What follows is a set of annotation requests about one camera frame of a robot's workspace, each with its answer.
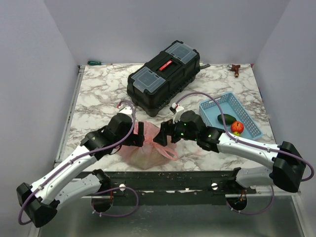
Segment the pink plastic bag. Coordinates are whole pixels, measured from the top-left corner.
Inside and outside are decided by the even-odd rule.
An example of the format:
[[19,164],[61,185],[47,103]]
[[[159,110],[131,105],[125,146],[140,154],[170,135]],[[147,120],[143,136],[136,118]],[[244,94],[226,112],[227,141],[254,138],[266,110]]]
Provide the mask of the pink plastic bag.
[[171,160],[178,160],[176,144],[171,143],[170,137],[167,137],[165,147],[153,141],[158,132],[157,126],[145,121],[143,146],[122,146],[118,154],[127,164],[143,170],[167,164]]

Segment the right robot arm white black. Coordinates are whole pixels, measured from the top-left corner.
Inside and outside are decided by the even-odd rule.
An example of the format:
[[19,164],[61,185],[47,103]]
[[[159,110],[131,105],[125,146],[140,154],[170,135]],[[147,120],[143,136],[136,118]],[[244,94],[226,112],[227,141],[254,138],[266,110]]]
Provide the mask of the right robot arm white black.
[[228,190],[234,194],[250,186],[275,185],[295,193],[303,180],[306,165],[292,143],[264,144],[236,137],[223,129],[207,126],[193,111],[186,111],[179,120],[162,122],[154,142],[166,146],[181,139],[195,141],[206,151],[236,155],[260,164],[260,167],[241,168],[227,181]]

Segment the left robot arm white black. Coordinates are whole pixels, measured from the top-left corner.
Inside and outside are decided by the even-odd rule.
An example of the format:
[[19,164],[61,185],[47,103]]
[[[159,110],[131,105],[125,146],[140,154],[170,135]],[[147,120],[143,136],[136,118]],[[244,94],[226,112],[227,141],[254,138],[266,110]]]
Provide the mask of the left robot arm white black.
[[104,195],[124,192],[124,184],[113,185],[111,178],[101,169],[74,181],[82,171],[109,155],[121,145],[142,146],[142,132],[134,134],[135,112],[119,112],[104,127],[89,132],[75,150],[57,167],[39,180],[20,184],[17,189],[21,206],[18,223],[33,223],[39,228],[49,223],[67,204],[86,195]]

